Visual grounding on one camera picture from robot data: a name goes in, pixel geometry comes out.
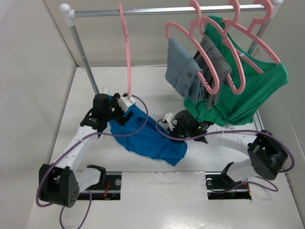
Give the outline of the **blue t shirt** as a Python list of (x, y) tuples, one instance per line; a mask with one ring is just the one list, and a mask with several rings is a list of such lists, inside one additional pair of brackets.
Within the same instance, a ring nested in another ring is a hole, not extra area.
[(110, 121), (111, 133), (116, 141), (127, 151), (155, 160), (163, 160), (175, 166), (184, 158), (187, 151), (186, 142), (176, 142), (166, 138), (156, 129), (156, 121), (148, 117), (137, 106), (130, 110), (134, 113), (131, 119), (121, 126), (116, 121)]

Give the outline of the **pink plastic hanger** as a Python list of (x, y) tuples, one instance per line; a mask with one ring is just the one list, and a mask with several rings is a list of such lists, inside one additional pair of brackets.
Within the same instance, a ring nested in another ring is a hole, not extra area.
[(124, 33), (125, 49), (126, 49), (126, 61), (127, 61), (127, 97), (131, 97), (131, 87), (132, 87), (132, 67), (131, 67), (131, 53), (130, 53), (130, 41), (127, 30), (126, 18), (123, 15), (123, 5), (119, 3), (119, 14), (121, 18), (122, 29)]

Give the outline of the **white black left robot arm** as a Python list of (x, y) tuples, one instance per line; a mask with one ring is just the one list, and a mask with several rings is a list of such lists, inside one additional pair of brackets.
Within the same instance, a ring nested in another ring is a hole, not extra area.
[(72, 207), (81, 192), (93, 186), (101, 189), (106, 185), (106, 169), (101, 166), (88, 165), (83, 171), (77, 168), (89, 148), (99, 140), (110, 121), (125, 125), (133, 116), (130, 108), (135, 105), (133, 97), (115, 93), (96, 94), (92, 108), (80, 123), (78, 131), (67, 149), (51, 164), (43, 164), (39, 169), (39, 187), (36, 204), (46, 206), (56, 204)]

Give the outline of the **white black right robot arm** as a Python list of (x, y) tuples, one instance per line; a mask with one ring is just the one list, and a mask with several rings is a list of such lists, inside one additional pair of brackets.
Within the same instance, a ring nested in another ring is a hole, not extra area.
[(288, 159), (288, 151), (265, 130), (236, 131), (220, 127), (210, 121), (198, 122), (189, 111), (166, 113), (162, 119), (167, 132), (176, 141), (190, 138), (197, 142), (224, 146), (241, 152), (248, 159), (230, 162), (221, 172), (209, 172), (206, 185), (213, 192), (225, 193), (243, 185), (248, 178), (275, 180)]

